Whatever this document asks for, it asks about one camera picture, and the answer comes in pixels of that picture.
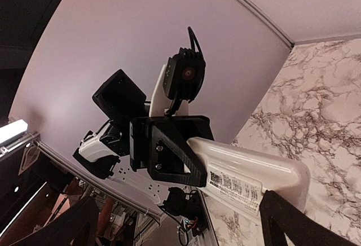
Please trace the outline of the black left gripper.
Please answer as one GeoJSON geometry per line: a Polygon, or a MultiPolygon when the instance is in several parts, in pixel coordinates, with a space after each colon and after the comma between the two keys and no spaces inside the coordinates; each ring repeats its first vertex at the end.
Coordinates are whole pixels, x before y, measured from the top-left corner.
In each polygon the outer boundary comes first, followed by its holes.
{"type": "Polygon", "coordinates": [[[213,140],[209,118],[134,118],[130,122],[130,166],[133,171],[147,169],[156,181],[204,187],[205,164],[187,143],[194,137],[213,140]]]}

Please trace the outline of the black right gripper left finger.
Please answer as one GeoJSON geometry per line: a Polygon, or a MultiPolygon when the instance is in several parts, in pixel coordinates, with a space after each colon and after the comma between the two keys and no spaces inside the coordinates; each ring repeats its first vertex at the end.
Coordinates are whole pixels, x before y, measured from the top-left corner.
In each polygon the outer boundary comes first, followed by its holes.
{"type": "Polygon", "coordinates": [[[95,245],[98,207],[85,197],[57,219],[18,240],[16,245],[95,245]]]}

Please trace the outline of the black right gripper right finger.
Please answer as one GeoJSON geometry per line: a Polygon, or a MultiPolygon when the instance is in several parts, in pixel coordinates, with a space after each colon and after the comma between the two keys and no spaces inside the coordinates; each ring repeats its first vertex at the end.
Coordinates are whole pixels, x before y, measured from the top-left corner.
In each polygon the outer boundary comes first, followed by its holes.
{"type": "Polygon", "coordinates": [[[266,191],[259,207],[265,245],[354,245],[309,219],[275,191],[266,191]]]}

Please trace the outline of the white remote control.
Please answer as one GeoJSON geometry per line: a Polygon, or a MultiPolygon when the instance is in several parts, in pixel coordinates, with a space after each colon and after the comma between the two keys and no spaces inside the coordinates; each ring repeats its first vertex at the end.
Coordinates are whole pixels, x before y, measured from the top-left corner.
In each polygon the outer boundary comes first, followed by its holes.
{"type": "Polygon", "coordinates": [[[200,137],[187,143],[206,169],[206,184],[200,190],[243,217],[260,222],[266,191],[305,210],[310,170],[303,162],[200,137]]]}

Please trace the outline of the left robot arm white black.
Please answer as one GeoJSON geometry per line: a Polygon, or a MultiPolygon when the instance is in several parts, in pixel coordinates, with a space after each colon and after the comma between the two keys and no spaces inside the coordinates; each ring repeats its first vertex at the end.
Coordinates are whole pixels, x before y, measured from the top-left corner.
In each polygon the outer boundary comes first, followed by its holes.
{"type": "Polygon", "coordinates": [[[204,188],[206,163],[191,140],[211,140],[213,134],[207,117],[187,112],[204,71],[195,65],[165,67],[150,102],[123,70],[116,71],[93,95],[108,120],[86,134],[74,158],[96,178],[154,204],[172,185],[204,188]]]}

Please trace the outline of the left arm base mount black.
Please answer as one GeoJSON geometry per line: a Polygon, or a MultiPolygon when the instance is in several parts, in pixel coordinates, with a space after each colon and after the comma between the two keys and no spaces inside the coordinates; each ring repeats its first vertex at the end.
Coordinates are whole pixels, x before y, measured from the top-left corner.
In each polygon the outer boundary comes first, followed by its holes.
{"type": "Polygon", "coordinates": [[[173,217],[183,217],[184,228],[191,230],[193,236],[201,235],[209,225],[200,193],[197,190],[185,192],[178,187],[170,187],[168,191],[168,197],[160,208],[173,217]]]}

